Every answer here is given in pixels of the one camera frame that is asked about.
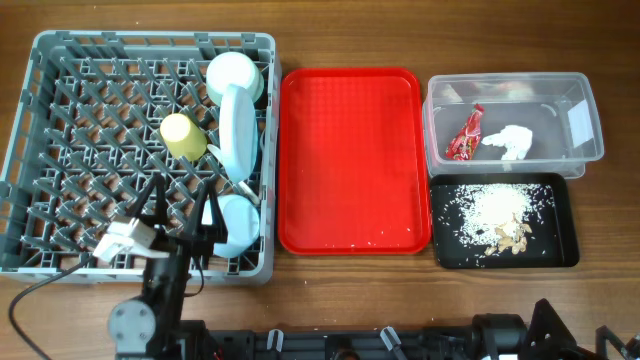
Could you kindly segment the white napkin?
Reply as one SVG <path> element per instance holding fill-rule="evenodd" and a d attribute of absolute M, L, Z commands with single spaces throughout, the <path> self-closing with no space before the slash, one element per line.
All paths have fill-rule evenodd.
<path fill-rule="evenodd" d="M 526 127 L 507 125 L 500 132 L 484 137 L 481 143 L 504 147 L 503 161 L 524 160 L 533 143 L 533 132 Z"/>

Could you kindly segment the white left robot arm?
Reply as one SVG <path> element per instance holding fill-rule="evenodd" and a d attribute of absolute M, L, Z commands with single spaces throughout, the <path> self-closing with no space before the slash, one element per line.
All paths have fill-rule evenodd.
<path fill-rule="evenodd" d="M 182 309 L 192 261 L 209 257 L 227 235 L 218 202 L 216 180 L 203 182 L 187 225 L 166 232 L 165 178 L 156 175 L 121 220 L 116 233 L 150 253 L 146 256 L 141 293 L 118 304 L 107 327 L 117 359 L 222 359 L 223 348 L 202 320 L 183 320 Z"/>

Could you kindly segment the rice and food scraps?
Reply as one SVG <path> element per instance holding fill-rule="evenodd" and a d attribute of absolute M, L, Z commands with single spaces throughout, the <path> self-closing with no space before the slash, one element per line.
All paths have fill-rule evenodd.
<path fill-rule="evenodd" d="M 436 223 L 465 249 L 483 257 L 524 254 L 554 207 L 552 188 L 542 184 L 461 184 L 439 188 L 444 204 Z"/>

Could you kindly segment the light blue plate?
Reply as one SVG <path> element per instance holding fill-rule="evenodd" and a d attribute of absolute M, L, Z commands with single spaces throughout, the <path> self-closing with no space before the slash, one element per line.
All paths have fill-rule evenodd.
<path fill-rule="evenodd" d="M 219 122 L 222 163 L 228 178 L 239 183 L 254 170 L 258 153 L 258 127 L 249 92 L 229 85 L 222 97 Z"/>

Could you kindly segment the light blue small bowl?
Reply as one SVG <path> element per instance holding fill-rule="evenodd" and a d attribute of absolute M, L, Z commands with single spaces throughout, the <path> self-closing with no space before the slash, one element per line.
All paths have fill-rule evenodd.
<path fill-rule="evenodd" d="M 259 237 L 260 215 L 253 204 L 240 195 L 221 195 L 218 204 L 227 234 L 221 237 L 222 242 L 214 244 L 213 254 L 223 258 L 238 257 Z"/>

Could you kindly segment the yellow plastic cup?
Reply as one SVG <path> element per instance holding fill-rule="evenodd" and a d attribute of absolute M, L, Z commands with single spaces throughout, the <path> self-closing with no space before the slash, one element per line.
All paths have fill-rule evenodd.
<path fill-rule="evenodd" d="M 176 159 L 185 157 L 194 162 L 207 151 L 205 133 L 184 114 L 174 113 L 165 117 L 160 125 L 160 135 Z"/>

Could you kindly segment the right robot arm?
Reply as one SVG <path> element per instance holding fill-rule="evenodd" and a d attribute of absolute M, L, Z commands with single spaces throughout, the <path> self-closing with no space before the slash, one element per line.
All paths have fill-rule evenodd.
<path fill-rule="evenodd" d="M 497 190 L 520 189 L 528 204 L 522 221 L 533 239 L 524 255 L 487 255 L 462 244 L 462 230 Z M 558 174 L 438 175 L 431 181 L 433 235 L 439 264 L 448 269 L 571 267 L 579 260 L 567 183 Z M 639 356 L 639 339 L 624 342 L 608 327 L 596 331 L 589 351 L 546 299 L 530 321 L 516 314 L 478 314 L 467 325 L 397 331 L 289 332 L 272 329 L 214 331 L 225 359 L 605 359 L 613 347 L 622 358 Z"/>

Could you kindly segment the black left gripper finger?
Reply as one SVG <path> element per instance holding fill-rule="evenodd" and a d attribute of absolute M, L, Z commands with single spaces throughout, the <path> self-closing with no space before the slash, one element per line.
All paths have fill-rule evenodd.
<path fill-rule="evenodd" d="M 228 231 L 214 180 L 205 180 L 182 231 L 186 238 L 225 238 Z"/>
<path fill-rule="evenodd" d="M 168 204 L 165 196 L 165 177 L 153 175 L 135 202 L 127 209 L 127 216 L 145 225 L 167 225 Z"/>

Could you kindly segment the white plastic spoon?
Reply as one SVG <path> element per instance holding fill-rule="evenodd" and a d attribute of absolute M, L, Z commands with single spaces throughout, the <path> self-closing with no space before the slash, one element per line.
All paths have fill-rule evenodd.
<path fill-rule="evenodd" d="M 207 149 L 220 162 L 234 189 L 257 206 L 260 202 L 258 194 L 247 183 L 257 162 L 257 126 L 221 124 L 218 134 L 219 145 L 208 145 Z"/>

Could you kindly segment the mint green bowl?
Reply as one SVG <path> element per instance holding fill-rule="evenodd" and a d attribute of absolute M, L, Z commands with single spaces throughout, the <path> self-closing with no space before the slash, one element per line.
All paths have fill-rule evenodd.
<path fill-rule="evenodd" d="M 238 85 L 249 92 L 257 103 L 264 92 L 264 76 L 254 61 L 238 52 L 217 55 L 207 66 L 207 95 L 215 105 L 220 105 L 229 85 Z"/>

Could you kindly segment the red snack wrapper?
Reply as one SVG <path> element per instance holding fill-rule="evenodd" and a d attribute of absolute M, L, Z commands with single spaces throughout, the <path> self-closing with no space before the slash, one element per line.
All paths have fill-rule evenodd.
<path fill-rule="evenodd" d="M 482 138 L 481 119 L 484 112 L 485 109 L 482 105 L 474 105 L 473 111 L 466 120 L 466 123 L 451 140 L 446 149 L 445 155 L 448 159 L 468 161 L 473 158 L 475 150 Z"/>

